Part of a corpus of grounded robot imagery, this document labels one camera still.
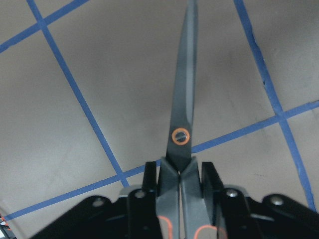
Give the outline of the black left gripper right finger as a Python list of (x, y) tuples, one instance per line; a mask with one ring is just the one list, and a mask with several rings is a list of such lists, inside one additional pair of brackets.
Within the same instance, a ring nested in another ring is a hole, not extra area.
[(226, 188), (212, 162), (201, 168), (203, 198), (211, 225), (218, 239), (260, 239), (262, 232), (244, 194)]

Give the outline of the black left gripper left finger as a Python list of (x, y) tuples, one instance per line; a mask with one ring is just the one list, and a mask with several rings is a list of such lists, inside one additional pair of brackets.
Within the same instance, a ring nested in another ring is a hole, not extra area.
[(162, 238), (159, 219), (156, 213), (157, 164), (145, 164), (141, 189), (128, 195), (128, 236), (130, 239)]

